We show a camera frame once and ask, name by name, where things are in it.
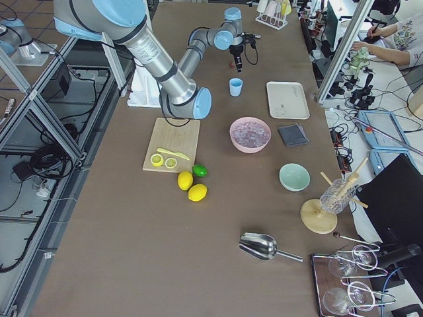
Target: bowl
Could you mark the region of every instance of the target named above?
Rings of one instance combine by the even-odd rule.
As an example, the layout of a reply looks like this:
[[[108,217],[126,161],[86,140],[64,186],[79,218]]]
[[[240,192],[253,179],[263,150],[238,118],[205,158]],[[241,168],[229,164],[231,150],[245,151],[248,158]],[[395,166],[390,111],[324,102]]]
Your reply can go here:
[[[256,130],[260,125],[262,131]],[[242,117],[231,124],[229,135],[233,146],[238,150],[244,153],[256,153],[269,143],[272,133],[266,122],[254,117]]]
[[[301,165],[289,163],[279,170],[279,181],[287,190],[298,192],[310,184],[310,174]]]

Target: blue joint cap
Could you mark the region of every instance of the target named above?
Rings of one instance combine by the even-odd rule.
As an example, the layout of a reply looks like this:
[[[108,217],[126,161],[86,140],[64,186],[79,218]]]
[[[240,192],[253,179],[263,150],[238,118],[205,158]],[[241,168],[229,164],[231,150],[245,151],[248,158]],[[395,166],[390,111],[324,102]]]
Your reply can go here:
[[[241,10],[234,7],[226,9],[224,17],[225,17],[225,20],[230,20],[230,21],[239,20],[241,19]]]
[[[114,24],[130,28],[145,17],[143,0],[91,0],[102,16]]]
[[[78,26],[71,25],[66,23],[58,18],[54,17],[54,24],[56,25],[56,29],[67,36],[72,36],[74,38],[80,38],[82,40],[88,41],[101,41],[102,35],[98,33],[89,32],[83,28],[79,28]]]
[[[2,20],[0,22],[0,24],[8,26],[8,27],[13,27],[13,26],[24,26],[24,23],[19,20],[18,18],[16,20],[10,21],[10,20]]]
[[[9,56],[15,52],[15,48],[12,45],[2,40],[0,40],[0,48]]]
[[[222,30],[214,36],[214,46],[219,50],[225,51],[233,42],[233,35],[230,31]]]
[[[212,94],[208,88],[200,88],[194,100],[192,117],[196,120],[204,119],[212,108]]]

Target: person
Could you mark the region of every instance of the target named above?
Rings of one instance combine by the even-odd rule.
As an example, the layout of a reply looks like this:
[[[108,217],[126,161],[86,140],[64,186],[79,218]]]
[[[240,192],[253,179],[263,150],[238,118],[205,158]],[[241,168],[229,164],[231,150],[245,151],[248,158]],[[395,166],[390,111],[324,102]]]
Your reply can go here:
[[[365,42],[354,42],[353,50],[366,47],[371,55],[397,64],[401,69],[423,64],[423,13],[384,28],[372,26],[367,36],[380,36],[385,48]]]

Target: white shirt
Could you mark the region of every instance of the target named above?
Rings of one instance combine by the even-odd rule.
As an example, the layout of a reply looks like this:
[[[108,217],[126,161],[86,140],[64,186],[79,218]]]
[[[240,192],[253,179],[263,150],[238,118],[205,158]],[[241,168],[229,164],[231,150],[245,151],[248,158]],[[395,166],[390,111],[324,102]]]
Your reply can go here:
[[[408,51],[410,64],[408,68],[423,64],[423,13],[398,22],[398,30],[383,39],[387,48]]]

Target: blue cable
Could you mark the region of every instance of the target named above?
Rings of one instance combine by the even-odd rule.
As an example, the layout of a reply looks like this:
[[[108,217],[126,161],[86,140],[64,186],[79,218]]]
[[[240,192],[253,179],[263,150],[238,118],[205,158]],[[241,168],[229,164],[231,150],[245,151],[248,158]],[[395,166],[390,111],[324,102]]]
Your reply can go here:
[[[382,288],[382,293],[384,293],[386,291],[386,286],[388,285],[389,280],[391,279],[392,275],[394,275],[397,271],[399,271],[400,269],[402,269],[402,267],[397,267],[396,269],[394,269],[386,278],[385,283],[383,284],[383,288]],[[383,305],[383,295],[381,296],[381,317],[384,317],[383,315],[383,308],[385,307],[385,305]]]

